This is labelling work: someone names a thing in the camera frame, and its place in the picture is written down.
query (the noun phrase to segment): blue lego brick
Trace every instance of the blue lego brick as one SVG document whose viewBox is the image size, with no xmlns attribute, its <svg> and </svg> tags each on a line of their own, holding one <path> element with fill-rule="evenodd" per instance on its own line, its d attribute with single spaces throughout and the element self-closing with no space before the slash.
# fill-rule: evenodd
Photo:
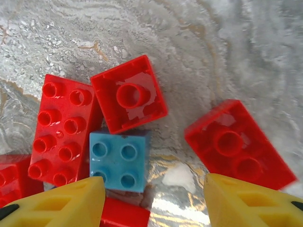
<svg viewBox="0 0 303 227">
<path fill-rule="evenodd" d="M 135 130 L 121 135 L 108 130 L 89 135 L 89 174 L 102 176 L 105 188 L 143 192 L 149 169 L 151 133 Z"/>
</svg>

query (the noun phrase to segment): toy block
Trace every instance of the toy block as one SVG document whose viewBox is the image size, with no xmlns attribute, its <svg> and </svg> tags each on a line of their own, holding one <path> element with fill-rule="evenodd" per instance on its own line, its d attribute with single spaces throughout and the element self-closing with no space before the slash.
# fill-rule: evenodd
<svg viewBox="0 0 303 227">
<path fill-rule="evenodd" d="M 143 192 L 149 169 L 150 132 L 112 135 L 107 130 L 89 136 L 90 176 L 102 176 L 106 189 Z"/>
<path fill-rule="evenodd" d="M 100 227 L 146 227 L 150 213 L 142 207 L 107 197 Z"/>
<path fill-rule="evenodd" d="M 93 88 L 45 76 L 28 175 L 62 186 L 89 176 L 89 133 L 103 115 Z"/>
<path fill-rule="evenodd" d="M 90 78 L 111 134 L 168 114 L 146 55 Z"/>
<path fill-rule="evenodd" d="M 44 192 L 43 182 L 27 176 L 30 155 L 0 155 L 0 208 L 15 200 Z"/>
<path fill-rule="evenodd" d="M 226 100 L 185 129 L 210 173 L 275 190 L 296 180 L 240 100 Z"/>
</svg>

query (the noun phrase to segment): marble surface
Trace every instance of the marble surface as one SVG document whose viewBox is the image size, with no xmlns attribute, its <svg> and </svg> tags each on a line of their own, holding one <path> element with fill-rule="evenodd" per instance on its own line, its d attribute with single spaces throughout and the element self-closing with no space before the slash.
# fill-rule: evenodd
<svg viewBox="0 0 303 227">
<path fill-rule="evenodd" d="M 183 129 L 226 98 L 241 99 L 303 179 L 302 0 L 1 0 L 0 153 L 28 153 L 46 73 L 82 82 L 150 57 L 169 115 L 153 131 L 144 194 L 110 192 L 148 207 L 150 226 L 209 226 L 205 168 Z M 195 193 L 162 184 L 182 162 Z M 301 183 L 285 191 L 303 197 Z"/>
</svg>

